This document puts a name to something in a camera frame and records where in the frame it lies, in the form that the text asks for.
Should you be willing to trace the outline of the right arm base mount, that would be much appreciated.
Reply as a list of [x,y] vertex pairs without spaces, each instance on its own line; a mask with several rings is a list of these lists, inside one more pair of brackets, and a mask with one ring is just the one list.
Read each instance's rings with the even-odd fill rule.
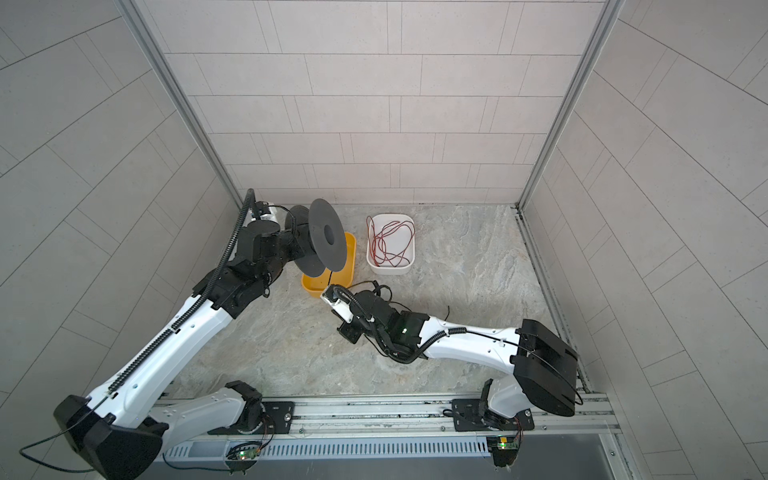
[[530,410],[519,412],[514,417],[503,417],[490,411],[480,399],[453,399],[442,414],[452,420],[457,432],[532,431],[535,429]]

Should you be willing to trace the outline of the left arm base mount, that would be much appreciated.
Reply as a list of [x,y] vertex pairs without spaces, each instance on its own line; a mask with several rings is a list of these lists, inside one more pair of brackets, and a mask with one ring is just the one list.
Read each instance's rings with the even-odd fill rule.
[[295,403],[290,401],[267,401],[259,407],[247,405],[235,424],[219,427],[207,432],[208,435],[266,435],[288,434],[290,432]]

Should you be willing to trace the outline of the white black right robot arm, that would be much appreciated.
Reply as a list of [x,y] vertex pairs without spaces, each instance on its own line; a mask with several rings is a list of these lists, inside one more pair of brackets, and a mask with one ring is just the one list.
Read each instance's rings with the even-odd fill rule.
[[518,328],[459,325],[398,310],[375,290],[353,293],[341,285],[327,287],[321,298],[341,319],[344,338],[355,344],[364,336],[398,364],[451,359],[503,372],[483,386],[477,415],[486,427],[510,429],[533,407],[572,417],[583,403],[576,388],[578,354],[539,321],[525,319]]

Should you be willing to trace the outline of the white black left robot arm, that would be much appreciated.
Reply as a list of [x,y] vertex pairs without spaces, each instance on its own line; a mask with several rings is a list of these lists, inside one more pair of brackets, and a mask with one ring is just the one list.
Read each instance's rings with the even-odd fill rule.
[[261,395],[243,381],[172,406],[155,403],[177,374],[248,305],[270,294],[290,261],[288,232],[270,207],[246,193],[217,266],[176,316],[118,373],[88,396],[70,395],[54,418],[70,448],[106,479],[135,479],[170,447],[224,428],[254,433],[264,424]]

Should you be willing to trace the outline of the grey perforated cable spool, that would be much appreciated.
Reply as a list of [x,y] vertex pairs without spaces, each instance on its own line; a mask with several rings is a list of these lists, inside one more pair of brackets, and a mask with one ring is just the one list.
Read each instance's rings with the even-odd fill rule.
[[326,270],[340,272],[345,267],[345,231],[328,201],[318,198],[309,207],[291,207],[285,227],[292,233],[297,248],[293,262],[303,274],[316,278]]

